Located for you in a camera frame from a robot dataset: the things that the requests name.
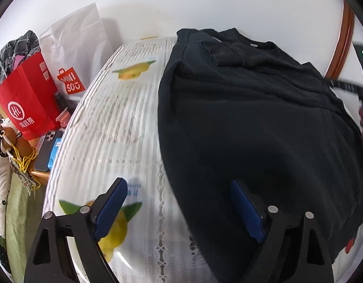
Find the green fabric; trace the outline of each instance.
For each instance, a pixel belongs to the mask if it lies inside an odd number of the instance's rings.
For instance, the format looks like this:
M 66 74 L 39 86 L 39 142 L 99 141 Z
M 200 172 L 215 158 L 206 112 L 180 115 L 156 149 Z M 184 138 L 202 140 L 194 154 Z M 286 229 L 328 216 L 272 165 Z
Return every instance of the green fabric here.
M 7 255 L 14 283 L 24 281 L 27 256 L 40 224 L 45 186 L 28 196 L 21 180 L 12 175 L 6 208 Z

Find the blue gripper pad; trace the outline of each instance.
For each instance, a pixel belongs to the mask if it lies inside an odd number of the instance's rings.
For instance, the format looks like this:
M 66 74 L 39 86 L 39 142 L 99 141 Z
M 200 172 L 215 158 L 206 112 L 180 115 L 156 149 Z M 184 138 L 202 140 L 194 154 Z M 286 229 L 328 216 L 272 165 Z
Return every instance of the blue gripper pad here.
M 124 179 L 121 178 L 120 183 L 116 186 L 108 200 L 102 207 L 99 215 L 96 218 L 96 228 L 94 238 L 100 240 L 106 237 L 111 229 L 111 226 L 119 213 L 124 200 L 128 194 L 128 185 Z
M 241 217 L 248 234 L 261 244 L 265 240 L 263 218 L 256 211 L 256 208 L 237 180 L 232 180 L 230 185 L 231 201 L 235 211 Z

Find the green leaf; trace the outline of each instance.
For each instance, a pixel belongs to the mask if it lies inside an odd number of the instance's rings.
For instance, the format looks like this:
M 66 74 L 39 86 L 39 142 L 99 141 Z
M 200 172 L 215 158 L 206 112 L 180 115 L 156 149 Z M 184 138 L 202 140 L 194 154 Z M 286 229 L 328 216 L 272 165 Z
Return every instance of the green leaf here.
M 0 236 L 0 245 L 6 249 L 6 239 L 4 239 L 2 236 Z
M 60 206 L 62 207 L 64 213 L 66 215 L 74 214 L 76 211 L 78 211 L 81 207 L 69 202 L 66 202 L 64 200 L 59 200 Z
M 135 214 L 140 210 L 142 202 L 136 202 L 130 205 L 123 206 L 121 209 L 124 212 L 126 220 L 128 222 L 134 217 Z

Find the wooden trim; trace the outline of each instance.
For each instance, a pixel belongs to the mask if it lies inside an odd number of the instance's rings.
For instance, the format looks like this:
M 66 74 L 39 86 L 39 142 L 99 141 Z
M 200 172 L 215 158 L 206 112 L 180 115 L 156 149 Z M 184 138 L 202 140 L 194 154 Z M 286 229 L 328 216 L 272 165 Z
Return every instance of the wooden trim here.
M 354 12 L 349 4 L 344 0 L 344 8 L 342 10 L 342 21 L 339 40 L 336 45 L 334 56 L 328 67 L 326 78 L 337 80 L 348 56 L 351 46 L 353 29 L 354 29 Z

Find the qr code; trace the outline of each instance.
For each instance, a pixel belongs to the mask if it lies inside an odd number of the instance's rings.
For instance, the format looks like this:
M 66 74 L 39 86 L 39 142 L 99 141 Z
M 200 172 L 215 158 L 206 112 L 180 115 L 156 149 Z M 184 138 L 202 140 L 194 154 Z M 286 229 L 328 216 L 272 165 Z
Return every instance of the qr code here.
M 46 64 L 45 64 L 45 62 L 42 62 L 40 64 L 40 69 L 41 69 L 42 72 L 46 70 Z
M 44 72 L 43 73 L 43 76 L 44 76 L 45 80 L 47 81 L 49 79 L 49 73 L 48 73 L 48 71 Z

